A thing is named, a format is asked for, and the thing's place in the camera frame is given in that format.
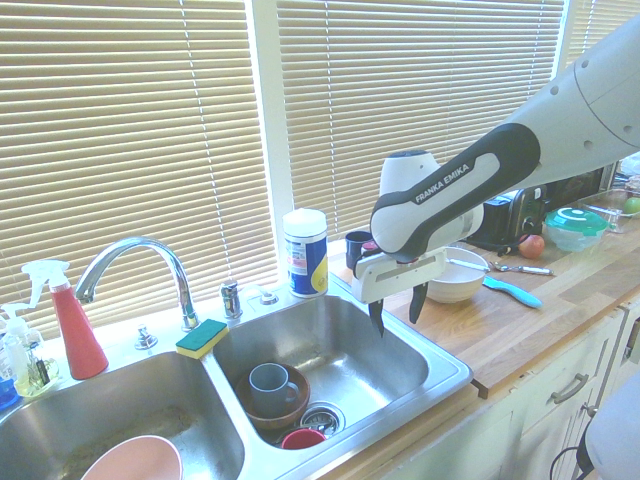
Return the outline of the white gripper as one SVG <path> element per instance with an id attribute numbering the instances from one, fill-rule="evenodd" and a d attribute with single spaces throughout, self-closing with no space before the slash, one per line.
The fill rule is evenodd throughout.
<path id="1" fill-rule="evenodd" d="M 369 317 L 383 338 L 383 299 L 413 288 L 409 321 L 416 324 L 427 296 L 428 282 L 442 275 L 445 266 L 445 248 L 427 252 L 410 263 L 400 263 L 385 253 L 377 253 L 356 263 L 351 293 L 359 302 L 369 303 Z"/>

